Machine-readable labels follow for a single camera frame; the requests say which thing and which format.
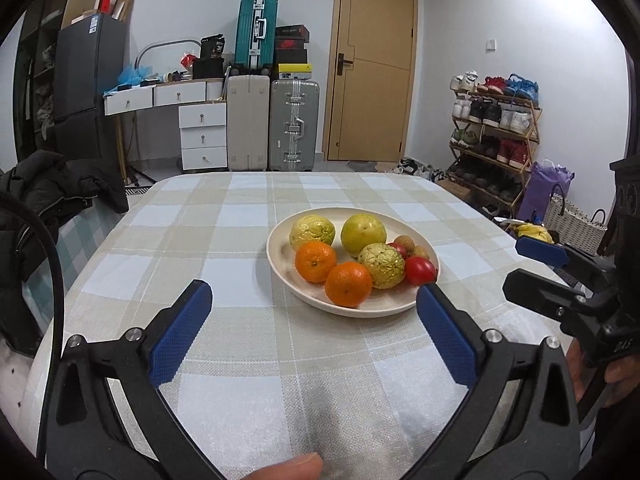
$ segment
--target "gray suitcase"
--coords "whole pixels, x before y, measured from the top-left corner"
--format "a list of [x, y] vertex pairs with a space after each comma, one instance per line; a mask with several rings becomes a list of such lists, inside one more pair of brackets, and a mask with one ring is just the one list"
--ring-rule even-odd
[[269, 78], [263, 75], [228, 78], [226, 158], [229, 169], [266, 170], [268, 139]]
[[316, 158], [320, 85], [292, 79], [271, 83], [269, 168], [311, 171]]

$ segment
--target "tomato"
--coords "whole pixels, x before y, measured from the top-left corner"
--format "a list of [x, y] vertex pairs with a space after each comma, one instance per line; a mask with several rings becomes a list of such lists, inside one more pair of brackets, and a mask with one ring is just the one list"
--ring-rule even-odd
[[411, 256], [404, 262], [406, 278], [412, 285], [420, 286], [433, 283], [438, 277], [438, 271], [426, 258]]
[[402, 244], [397, 244], [395, 242], [391, 242], [389, 244], [387, 244], [389, 247], [393, 247], [396, 251], [398, 251], [400, 253], [400, 256], [402, 256], [403, 260], [406, 260], [408, 254], [406, 253], [406, 249], [404, 248], [404, 245]]

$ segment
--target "door frame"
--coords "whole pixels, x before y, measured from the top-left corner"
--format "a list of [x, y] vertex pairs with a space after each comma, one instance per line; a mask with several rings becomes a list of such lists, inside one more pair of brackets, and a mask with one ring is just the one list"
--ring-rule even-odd
[[[322, 127], [322, 153], [324, 160], [329, 160], [329, 134], [331, 132], [332, 108], [334, 105], [334, 85], [336, 58], [338, 53], [338, 23], [340, 21], [340, 0], [334, 0], [334, 14], [331, 22], [331, 43], [329, 46], [329, 69], [326, 78], [326, 97], [324, 100], [324, 125]], [[399, 159], [404, 156], [406, 137], [409, 130], [409, 115], [411, 114], [412, 97], [414, 96], [415, 59], [418, 46], [418, 0], [414, 0], [414, 40], [412, 41], [411, 70], [409, 72], [409, 90], [407, 107], [402, 126], [402, 150]]]

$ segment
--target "blue gripper pad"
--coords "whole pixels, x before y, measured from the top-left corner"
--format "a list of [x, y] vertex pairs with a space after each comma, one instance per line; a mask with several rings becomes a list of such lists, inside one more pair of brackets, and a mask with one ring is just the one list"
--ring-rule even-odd
[[205, 282], [197, 283], [193, 294], [186, 299], [181, 311], [149, 354], [149, 381], [156, 388], [174, 379], [191, 343], [211, 312], [211, 287]]
[[556, 269], [569, 263], [569, 257], [562, 246], [547, 244], [542, 240], [536, 240], [528, 236], [518, 238], [516, 252], [520, 256], [531, 258]]
[[457, 384], [471, 388], [478, 378], [476, 354], [446, 309], [426, 287], [418, 289], [415, 306], [420, 321]]

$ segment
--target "orange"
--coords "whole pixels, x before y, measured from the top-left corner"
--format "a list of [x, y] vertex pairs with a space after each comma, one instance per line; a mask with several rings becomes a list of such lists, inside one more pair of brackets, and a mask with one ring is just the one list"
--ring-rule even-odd
[[334, 267], [324, 283], [327, 297], [338, 306], [356, 308], [371, 294], [373, 281], [367, 267], [346, 262]]
[[322, 283], [331, 269], [338, 264], [338, 258], [331, 246], [313, 240], [303, 244], [296, 252], [296, 270], [311, 283]]

